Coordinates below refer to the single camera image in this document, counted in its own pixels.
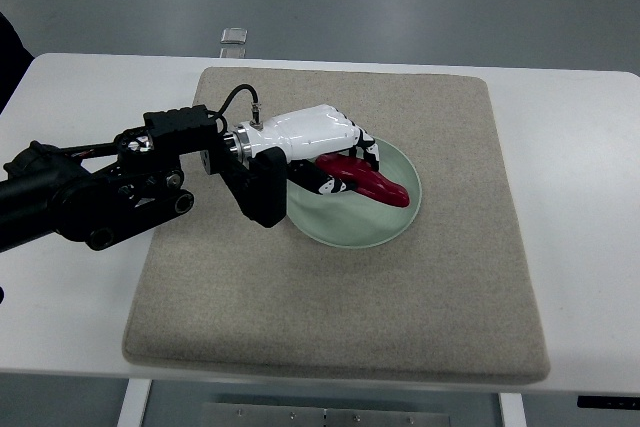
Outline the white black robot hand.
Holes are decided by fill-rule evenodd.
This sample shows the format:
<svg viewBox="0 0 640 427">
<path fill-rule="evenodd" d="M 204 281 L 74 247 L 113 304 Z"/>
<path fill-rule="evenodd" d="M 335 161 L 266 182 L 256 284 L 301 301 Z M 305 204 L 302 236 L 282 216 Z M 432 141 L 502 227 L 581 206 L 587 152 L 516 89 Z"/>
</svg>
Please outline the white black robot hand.
<svg viewBox="0 0 640 427">
<path fill-rule="evenodd" d="M 335 107 L 321 104 L 271 117 L 261 124 L 243 122 L 237 136 L 246 159 L 277 147 L 284 152 L 289 180 L 318 195 L 354 190 L 357 184 L 342 180 L 317 167 L 313 160 L 321 155 L 346 151 L 379 170 L 380 155 L 376 140 Z"/>
</svg>

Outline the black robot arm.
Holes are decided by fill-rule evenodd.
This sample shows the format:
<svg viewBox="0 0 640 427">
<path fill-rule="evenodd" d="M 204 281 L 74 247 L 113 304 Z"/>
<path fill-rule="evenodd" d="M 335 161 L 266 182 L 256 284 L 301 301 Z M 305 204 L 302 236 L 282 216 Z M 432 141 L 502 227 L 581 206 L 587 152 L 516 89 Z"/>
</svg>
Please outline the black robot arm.
<svg viewBox="0 0 640 427">
<path fill-rule="evenodd" d="M 263 227 L 287 213 L 287 160 L 269 148 L 247 161 L 228 144 L 223 109 L 204 105 L 147 112 L 141 127 L 110 143 L 58 148 L 32 141 L 5 164 L 1 248 L 50 233 L 100 251 L 187 213 L 181 156 L 201 152 L 241 212 Z"/>
</svg>

